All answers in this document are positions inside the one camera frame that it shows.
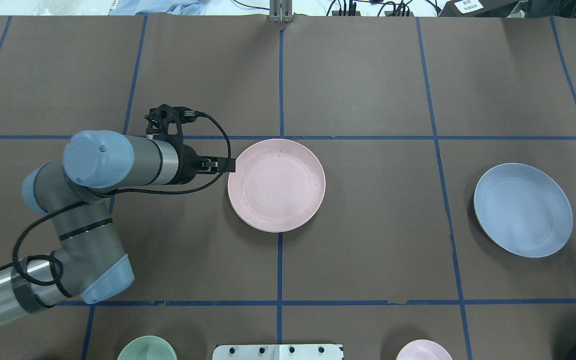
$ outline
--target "white floor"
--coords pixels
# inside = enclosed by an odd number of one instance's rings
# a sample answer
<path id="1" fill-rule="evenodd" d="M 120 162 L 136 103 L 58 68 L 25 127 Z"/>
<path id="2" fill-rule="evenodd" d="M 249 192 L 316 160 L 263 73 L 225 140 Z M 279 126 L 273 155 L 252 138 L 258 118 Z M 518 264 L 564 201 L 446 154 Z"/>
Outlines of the white floor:
<path id="1" fill-rule="evenodd" d="M 446 0 L 436 0 L 441 8 Z M 107 15 L 113 4 L 118 0 L 0 0 L 0 15 Z M 268 7 L 269 0 L 240 0 L 240 2 L 256 7 Z M 293 0 L 292 10 L 296 14 L 308 16 L 324 16 L 330 0 Z M 362 16 L 377 16 L 381 4 L 372 5 L 367 2 L 358 2 L 357 10 Z M 414 16 L 437 16 L 433 7 L 426 0 L 412 0 L 409 4 Z M 238 5 L 233 0 L 203 0 L 202 15 L 246 15 L 267 14 L 260 9 L 250 9 Z"/>

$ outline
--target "blue cloth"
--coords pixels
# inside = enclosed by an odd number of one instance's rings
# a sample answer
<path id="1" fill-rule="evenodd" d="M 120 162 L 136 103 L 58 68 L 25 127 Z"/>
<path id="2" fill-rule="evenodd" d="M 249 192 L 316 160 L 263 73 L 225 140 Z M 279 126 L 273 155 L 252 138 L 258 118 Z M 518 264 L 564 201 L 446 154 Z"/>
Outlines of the blue cloth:
<path id="1" fill-rule="evenodd" d="M 175 15 L 199 15 L 204 0 L 119 0 L 110 15 L 148 15 L 166 12 Z"/>

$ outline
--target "robotic arm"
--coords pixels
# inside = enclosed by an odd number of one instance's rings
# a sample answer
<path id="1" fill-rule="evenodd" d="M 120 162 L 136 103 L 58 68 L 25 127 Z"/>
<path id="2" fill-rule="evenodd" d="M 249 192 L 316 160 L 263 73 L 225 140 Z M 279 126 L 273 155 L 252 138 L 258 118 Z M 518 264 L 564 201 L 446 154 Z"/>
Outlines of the robotic arm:
<path id="1" fill-rule="evenodd" d="M 198 117 L 210 119 L 219 128 L 228 144 L 228 157 L 199 156 L 184 144 L 182 125 Z M 228 136 L 210 115 L 161 105 L 145 118 L 146 137 L 85 130 L 70 139 L 62 161 L 47 162 L 26 177 L 23 200 L 46 216 L 24 231 L 14 246 L 13 262 L 0 267 L 0 326 L 73 296 L 80 295 L 88 304 L 98 303 L 132 284 L 133 269 L 105 198 L 122 192 L 187 194 L 205 189 L 222 173 L 235 171 Z M 170 134 L 173 124 L 176 133 Z M 119 189 L 186 184 L 197 174 L 217 176 L 186 191 Z M 46 219 L 52 220 L 61 248 L 50 255 L 18 259 L 23 237 Z"/>

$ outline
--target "label sticker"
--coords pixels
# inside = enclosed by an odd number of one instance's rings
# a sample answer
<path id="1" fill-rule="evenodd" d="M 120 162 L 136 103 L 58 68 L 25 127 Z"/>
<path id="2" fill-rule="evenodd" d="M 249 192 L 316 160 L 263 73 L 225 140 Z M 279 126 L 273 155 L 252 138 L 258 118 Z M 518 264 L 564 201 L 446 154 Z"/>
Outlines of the label sticker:
<path id="1" fill-rule="evenodd" d="M 484 9 L 480 0 L 461 0 L 455 2 L 454 6 L 456 6 L 462 14 L 468 14 L 475 10 Z"/>

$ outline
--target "table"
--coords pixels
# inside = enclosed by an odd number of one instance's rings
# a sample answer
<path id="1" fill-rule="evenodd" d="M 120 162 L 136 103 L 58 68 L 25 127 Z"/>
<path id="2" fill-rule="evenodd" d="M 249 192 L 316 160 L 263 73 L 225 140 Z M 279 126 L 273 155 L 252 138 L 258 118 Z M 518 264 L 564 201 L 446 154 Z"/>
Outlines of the table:
<path id="1" fill-rule="evenodd" d="M 38 217 L 23 178 L 81 130 L 144 134 L 162 103 L 211 114 L 235 155 L 307 146 L 327 178 L 318 213 L 272 234 L 238 219 L 224 180 L 118 195 L 134 284 L 0 328 L 0 359 L 112 359 L 142 335 L 181 359 L 335 343 L 393 360 L 426 338 L 454 359 L 550 360 L 576 342 L 576 20 L 0 17 L 0 265 Z M 207 121 L 185 129 L 198 153 L 225 153 Z M 504 162 L 566 192 L 574 230 L 558 253 L 517 257 L 479 228 L 474 187 Z M 44 225 L 22 253 L 57 246 Z"/>

